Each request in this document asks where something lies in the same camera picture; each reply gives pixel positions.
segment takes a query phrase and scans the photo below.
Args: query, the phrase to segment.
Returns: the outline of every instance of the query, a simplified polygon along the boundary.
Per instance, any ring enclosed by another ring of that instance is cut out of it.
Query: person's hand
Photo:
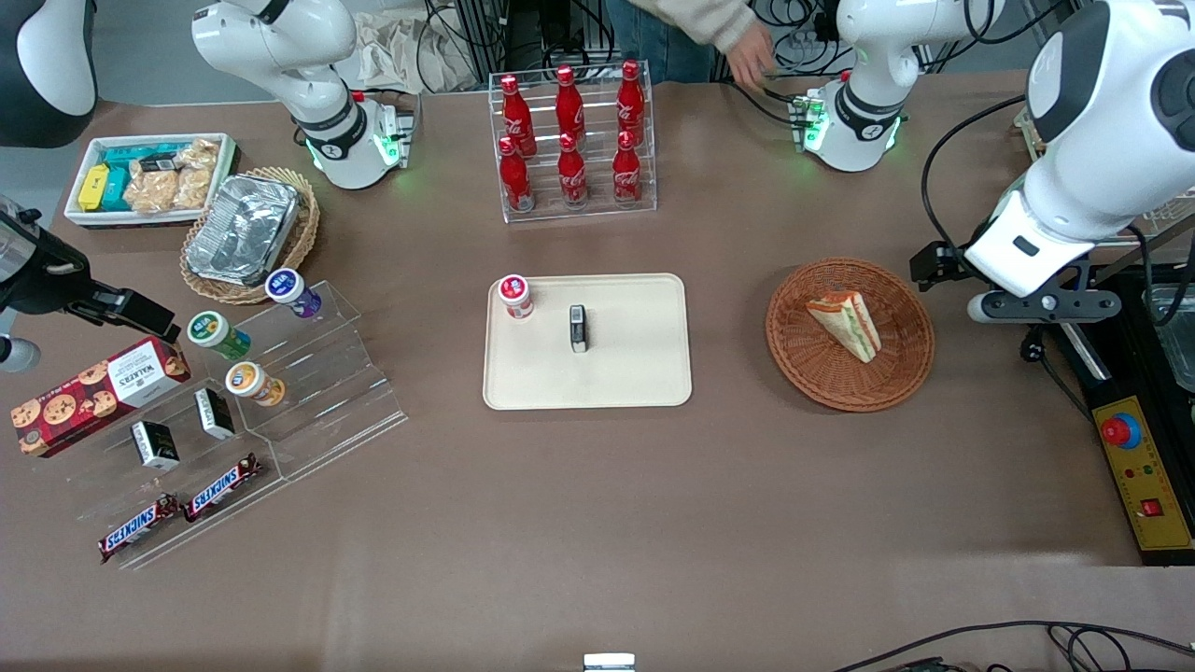
[[[772,61],[772,33],[759,20],[754,24],[727,54],[730,72],[739,86],[761,92],[764,73],[776,68]]]

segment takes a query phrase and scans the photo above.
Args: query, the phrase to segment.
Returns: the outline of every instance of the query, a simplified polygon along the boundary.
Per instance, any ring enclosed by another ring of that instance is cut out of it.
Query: chocolate bar
[[[109,536],[99,540],[99,563],[108,562],[124,546],[139,539],[142,534],[153,529],[154,525],[174,515],[183,508],[174,495],[163,493],[158,501],[148,508],[134,515],[128,523],[114,530]]]
[[[186,508],[183,509],[183,517],[186,518],[188,523],[195,523],[207,511],[210,511],[220,500],[228,496],[240,487],[241,483],[249,481],[250,476],[253,476],[262,470],[262,465],[258,464],[257,457],[253,453],[249,453],[244,459],[233,465],[232,469],[226,471],[220,478],[212,482],[210,485],[203,489],[202,493],[195,495],[195,499],[186,502]]]

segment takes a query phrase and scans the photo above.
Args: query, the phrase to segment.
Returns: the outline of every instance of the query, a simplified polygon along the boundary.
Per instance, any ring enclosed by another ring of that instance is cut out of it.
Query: packaged pastry
[[[20,451],[50,457],[191,377],[182,350],[149,336],[12,409]]]

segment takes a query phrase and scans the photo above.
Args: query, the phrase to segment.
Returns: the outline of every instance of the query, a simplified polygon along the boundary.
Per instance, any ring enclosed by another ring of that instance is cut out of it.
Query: yogurt cup
[[[252,343],[249,334],[228,324],[228,319],[216,311],[203,311],[192,317],[186,337],[201,348],[220,353],[228,361],[243,359]]]
[[[287,396],[287,384],[270,377],[255,362],[233,365],[225,374],[225,387],[238,397],[252,399],[263,407],[277,405]]]
[[[299,271],[293,268],[280,268],[265,279],[265,295],[275,301],[290,306],[294,313],[304,319],[315,317],[324,300],[312,292],[304,282]]]

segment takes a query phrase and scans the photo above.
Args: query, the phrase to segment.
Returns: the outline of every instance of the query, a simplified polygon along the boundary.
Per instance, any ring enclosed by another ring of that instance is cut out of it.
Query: white label
[[[152,342],[146,342],[112,360],[108,367],[112,390],[121,403],[141,408],[178,386],[161,367]]]

